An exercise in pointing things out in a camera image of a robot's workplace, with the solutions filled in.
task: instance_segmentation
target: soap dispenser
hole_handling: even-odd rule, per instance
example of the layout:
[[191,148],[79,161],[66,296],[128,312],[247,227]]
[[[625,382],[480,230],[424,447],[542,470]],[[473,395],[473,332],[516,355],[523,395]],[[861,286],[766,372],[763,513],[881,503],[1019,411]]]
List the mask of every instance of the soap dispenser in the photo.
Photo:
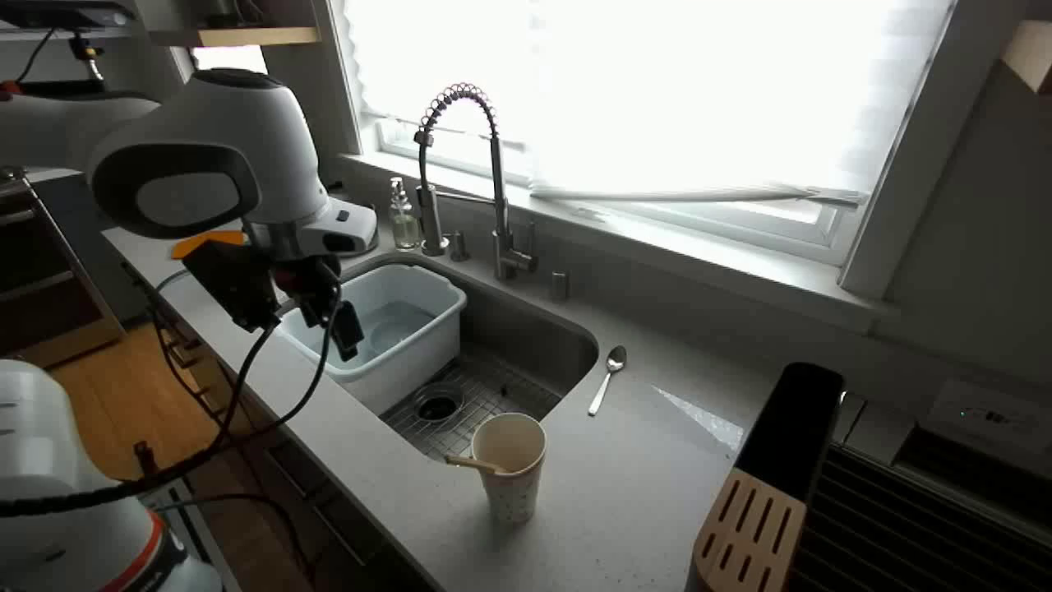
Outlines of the soap dispenser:
[[391,178],[391,227],[395,227],[395,250],[421,250],[421,220],[414,204],[408,201],[401,178]]

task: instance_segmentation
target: countertop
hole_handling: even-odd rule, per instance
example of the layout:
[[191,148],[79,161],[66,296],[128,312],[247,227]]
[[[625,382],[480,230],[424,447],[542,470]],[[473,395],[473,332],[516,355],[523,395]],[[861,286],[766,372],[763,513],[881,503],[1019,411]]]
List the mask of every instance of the countertop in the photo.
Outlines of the countertop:
[[[105,237],[151,286],[181,270],[168,260],[171,240],[128,230]],[[345,273],[378,257],[391,257],[388,240]],[[684,589],[694,536],[779,365],[684,342],[595,303],[549,303],[542,286],[523,280],[500,286],[473,260],[427,263],[510,289],[598,342],[595,368],[542,418],[549,457],[536,516],[519,530],[493,526],[473,470],[424,457],[332,378],[319,382],[289,431],[441,589]],[[237,329],[194,276],[171,280],[161,296],[230,368],[240,368],[256,335]],[[588,418],[585,408],[605,375],[602,358],[618,342],[628,345],[631,365],[611,382],[602,414]],[[247,385],[283,414],[299,401],[312,368],[316,362],[296,345],[270,339]]]

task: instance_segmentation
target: cup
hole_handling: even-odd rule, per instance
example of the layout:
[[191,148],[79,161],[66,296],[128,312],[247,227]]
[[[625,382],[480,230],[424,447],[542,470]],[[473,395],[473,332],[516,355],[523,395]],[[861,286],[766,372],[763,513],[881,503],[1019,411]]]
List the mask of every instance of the cup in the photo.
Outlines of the cup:
[[529,414],[493,414],[470,437],[473,457],[496,470],[480,470],[490,516],[519,526],[533,516],[539,470],[546,464],[546,431]]

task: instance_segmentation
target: kitchen sink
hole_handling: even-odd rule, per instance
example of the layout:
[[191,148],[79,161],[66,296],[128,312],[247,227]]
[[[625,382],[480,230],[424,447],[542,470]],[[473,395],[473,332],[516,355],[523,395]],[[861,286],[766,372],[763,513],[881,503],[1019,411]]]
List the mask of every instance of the kitchen sink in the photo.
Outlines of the kitchen sink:
[[546,418],[598,358],[592,332],[516,293],[441,273],[464,296],[460,349],[401,401],[375,408],[391,431],[427,457],[464,454],[480,421],[496,411]]

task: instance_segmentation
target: faucet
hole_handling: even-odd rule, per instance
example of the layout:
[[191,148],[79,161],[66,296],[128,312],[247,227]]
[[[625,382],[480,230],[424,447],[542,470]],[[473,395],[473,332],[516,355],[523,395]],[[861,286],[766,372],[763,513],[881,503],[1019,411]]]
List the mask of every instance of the faucet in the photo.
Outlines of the faucet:
[[421,187],[418,187],[418,210],[421,210],[421,234],[424,234],[424,253],[441,257],[447,250],[447,237],[441,234],[441,217],[437,217],[437,194],[427,184],[427,148],[431,148],[431,128],[437,118],[454,105],[454,102],[473,102],[483,109],[490,122],[490,178],[493,178],[493,210],[496,210],[496,227],[493,227],[493,243],[496,243],[496,260],[493,260],[493,276],[496,280],[513,280],[516,270],[533,270],[536,260],[533,253],[516,250],[513,227],[510,227],[510,207],[503,197],[503,164],[500,164],[500,132],[496,132],[496,115],[483,89],[470,82],[447,86],[437,92],[414,132],[418,148],[418,168],[421,168]]

